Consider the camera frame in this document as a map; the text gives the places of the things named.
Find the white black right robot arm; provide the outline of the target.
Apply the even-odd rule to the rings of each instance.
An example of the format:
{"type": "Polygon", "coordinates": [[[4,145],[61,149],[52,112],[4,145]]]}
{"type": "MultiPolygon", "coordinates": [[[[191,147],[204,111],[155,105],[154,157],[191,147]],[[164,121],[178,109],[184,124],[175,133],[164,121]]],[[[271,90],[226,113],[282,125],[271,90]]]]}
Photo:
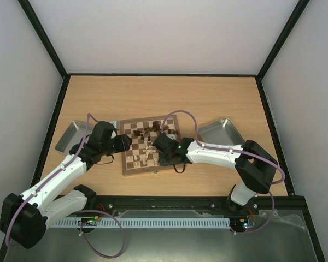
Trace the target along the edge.
{"type": "Polygon", "coordinates": [[[257,194],[268,194],[276,174],[277,161],[258,143],[248,140],[243,145],[204,144],[193,138],[180,142],[160,134],[153,142],[161,166],[213,164],[237,171],[241,182],[234,185],[226,200],[227,208],[241,213],[257,194]]]}

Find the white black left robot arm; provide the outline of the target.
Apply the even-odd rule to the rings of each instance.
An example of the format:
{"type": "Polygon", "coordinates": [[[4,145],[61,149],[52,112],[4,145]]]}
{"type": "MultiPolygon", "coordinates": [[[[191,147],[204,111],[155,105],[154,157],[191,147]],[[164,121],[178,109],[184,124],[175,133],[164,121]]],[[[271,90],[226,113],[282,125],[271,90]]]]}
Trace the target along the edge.
{"type": "Polygon", "coordinates": [[[5,233],[5,241],[13,239],[31,248],[56,222],[82,210],[94,195],[91,189],[80,186],[61,198],[58,195],[102,157],[126,152],[131,144],[131,137],[117,134],[111,123],[99,121],[50,174],[21,194],[11,193],[4,199],[0,231],[5,233]]]}

